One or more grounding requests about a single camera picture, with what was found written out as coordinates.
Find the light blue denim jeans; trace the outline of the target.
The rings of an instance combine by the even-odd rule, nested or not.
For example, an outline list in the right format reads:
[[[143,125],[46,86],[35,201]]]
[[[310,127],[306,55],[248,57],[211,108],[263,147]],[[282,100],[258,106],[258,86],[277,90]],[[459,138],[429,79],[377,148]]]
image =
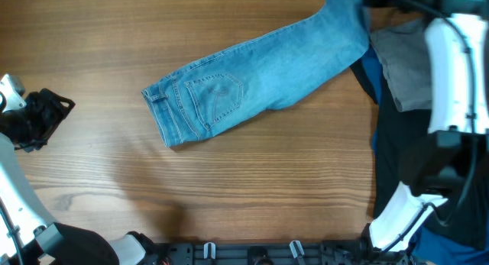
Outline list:
[[[314,15],[191,62],[142,90],[166,147],[215,137],[308,96],[369,48],[362,0],[325,0]]]

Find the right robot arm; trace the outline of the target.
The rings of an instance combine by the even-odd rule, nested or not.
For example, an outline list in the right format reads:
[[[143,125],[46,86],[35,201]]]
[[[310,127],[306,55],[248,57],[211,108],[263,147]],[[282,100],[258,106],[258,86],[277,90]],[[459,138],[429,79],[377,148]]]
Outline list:
[[[450,225],[488,173],[488,0],[365,2],[431,19],[424,32],[432,77],[428,133],[403,152],[399,184],[358,242],[358,256],[372,262],[405,251],[430,215]]]

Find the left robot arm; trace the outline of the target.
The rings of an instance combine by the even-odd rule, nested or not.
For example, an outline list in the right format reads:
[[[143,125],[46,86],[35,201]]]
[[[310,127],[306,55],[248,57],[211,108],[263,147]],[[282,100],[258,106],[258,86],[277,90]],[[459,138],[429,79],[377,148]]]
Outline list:
[[[58,222],[28,182],[17,150],[39,150],[74,107],[48,89],[26,99],[1,87],[1,262],[37,264],[159,264],[158,246],[137,232],[107,241],[99,234]]]

